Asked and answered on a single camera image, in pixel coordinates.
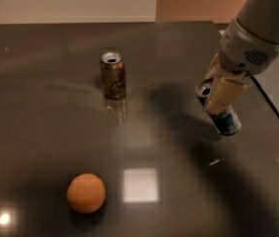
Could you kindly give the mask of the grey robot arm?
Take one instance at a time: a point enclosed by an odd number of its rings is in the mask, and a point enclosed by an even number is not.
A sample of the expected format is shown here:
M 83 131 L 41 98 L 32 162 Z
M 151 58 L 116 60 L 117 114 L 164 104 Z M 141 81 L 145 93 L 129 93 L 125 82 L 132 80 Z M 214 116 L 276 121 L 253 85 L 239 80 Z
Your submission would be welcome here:
M 206 77 L 213 81 L 204 111 L 217 115 L 244 90 L 244 79 L 279 56 L 279 0 L 246 0 L 221 37 Z

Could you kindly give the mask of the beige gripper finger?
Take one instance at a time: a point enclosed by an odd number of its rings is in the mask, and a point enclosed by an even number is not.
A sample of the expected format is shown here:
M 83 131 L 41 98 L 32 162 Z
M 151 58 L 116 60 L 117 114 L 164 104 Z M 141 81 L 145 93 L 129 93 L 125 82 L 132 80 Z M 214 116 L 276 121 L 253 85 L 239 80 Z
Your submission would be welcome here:
M 215 76 L 210 90 L 210 96 L 205 101 L 204 112 L 218 115 L 225 110 L 246 89 L 243 78 L 231 76 Z
M 225 70 L 221 67 L 218 54 L 215 54 L 209 68 L 206 72 L 206 79 L 220 79 L 225 74 Z

